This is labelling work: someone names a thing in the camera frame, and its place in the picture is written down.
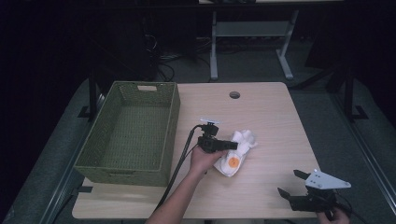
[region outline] wooden table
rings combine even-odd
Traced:
[[[305,195],[304,181],[293,169],[306,173],[318,162],[306,137],[288,89],[283,83],[179,84],[181,107],[177,125],[173,168],[179,160],[190,130],[200,118],[216,119],[218,139],[229,140],[233,131],[250,129],[257,135],[240,170],[226,177],[212,169],[201,181],[184,218],[297,218],[313,213],[293,212],[277,188],[291,195]],[[240,93],[239,99],[229,96]],[[202,132],[195,131],[191,146]],[[188,172],[190,158],[183,163],[175,186]],[[88,179],[73,209],[76,218],[147,218],[164,188],[96,184]]]

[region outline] green basket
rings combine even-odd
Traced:
[[[176,83],[113,83],[75,168],[92,182],[167,186],[180,109]]]

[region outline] dark background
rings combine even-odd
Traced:
[[[151,80],[156,76],[156,59],[146,52],[144,33],[193,57],[194,38],[210,32],[206,27],[211,20],[196,20],[207,18],[207,12],[161,12],[142,23],[136,12],[83,9],[98,5],[96,1],[0,0],[1,220],[89,73],[95,73],[102,91],[114,79]],[[308,66],[326,69],[337,62],[348,64],[393,125],[395,9],[389,3],[348,1],[324,17],[306,10],[294,33],[294,38],[316,39]]]

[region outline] gray carpet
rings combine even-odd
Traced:
[[[220,54],[218,82],[256,82],[281,81],[293,86],[312,77],[319,70],[304,67],[310,43],[293,42],[287,54],[295,79],[288,81],[276,59],[275,48],[279,43],[270,43],[235,54]],[[209,54],[200,57],[208,62]],[[200,83],[209,80],[209,67],[202,60],[191,61],[179,59],[168,63],[176,72],[177,83]],[[354,210],[369,223],[396,223],[396,216],[391,211],[383,193],[378,187],[368,165],[362,156],[360,145],[351,133],[350,124],[340,113],[336,101],[342,94],[330,95],[324,91],[327,79],[324,78],[304,91],[291,91],[291,97],[304,125],[306,134],[317,157],[320,169],[330,175],[345,179],[352,184],[351,189],[340,190],[352,204]],[[358,128],[364,140],[373,149],[373,154],[380,163],[392,184],[396,182],[396,168],[393,161],[396,151],[396,132],[373,102],[370,93],[356,82],[355,103],[363,107],[369,119],[357,120]],[[26,180],[17,200],[13,205],[14,213],[5,223],[39,223],[48,212],[48,204],[57,189],[64,169],[70,158],[84,138],[90,124],[87,119],[78,118],[80,109],[88,105],[88,85],[82,83],[80,89],[71,99],[69,106],[58,126],[49,139],[35,169]],[[67,193],[56,203],[54,213],[61,210],[61,204],[69,198],[71,189],[76,188],[82,176],[72,172],[70,181],[64,186]],[[65,204],[55,223],[143,223],[142,220],[77,220],[71,211],[76,200]],[[316,219],[293,220],[299,224],[318,223]],[[286,223],[283,220],[267,220],[266,223]],[[361,223],[352,217],[352,223]]]

